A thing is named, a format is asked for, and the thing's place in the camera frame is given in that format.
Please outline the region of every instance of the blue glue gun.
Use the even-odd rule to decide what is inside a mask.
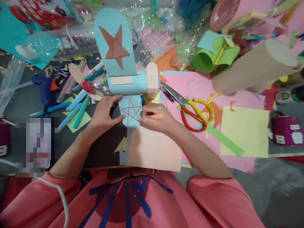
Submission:
[[[40,87],[40,100],[44,107],[58,105],[55,94],[50,91],[53,78],[48,78],[45,71],[32,77],[32,82]]]

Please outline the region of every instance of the orange pencil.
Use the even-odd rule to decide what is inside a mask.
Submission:
[[[162,113],[158,113],[158,114],[154,114],[154,115],[151,115],[151,116],[148,116],[148,117],[150,117],[151,119],[158,120],[158,119],[163,118],[163,114]],[[143,117],[139,118],[138,121],[142,122],[143,121]]]

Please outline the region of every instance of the red bottle cap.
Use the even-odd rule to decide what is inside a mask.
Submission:
[[[82,83],[82,88],[89,93],[94,93],[96,91],[94,83],[92,81],[84,81]]]

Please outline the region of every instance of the cardboard tube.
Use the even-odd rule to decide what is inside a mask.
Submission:
[[[214,76],[212,84],[216,92],[230,94],[252,86],[260,87],[300,69],[301,65],[286,45],[267,39],[236,60],[230,69]]]

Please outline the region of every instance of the gray floor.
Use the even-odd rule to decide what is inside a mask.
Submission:
[[[254,174],[231,171],[266,228],[304,227],[304,165],[269,158],[256,160]],[[186,187],[189,177],[195,174],[199,174],[196,168],[182,168],[176,178]]]

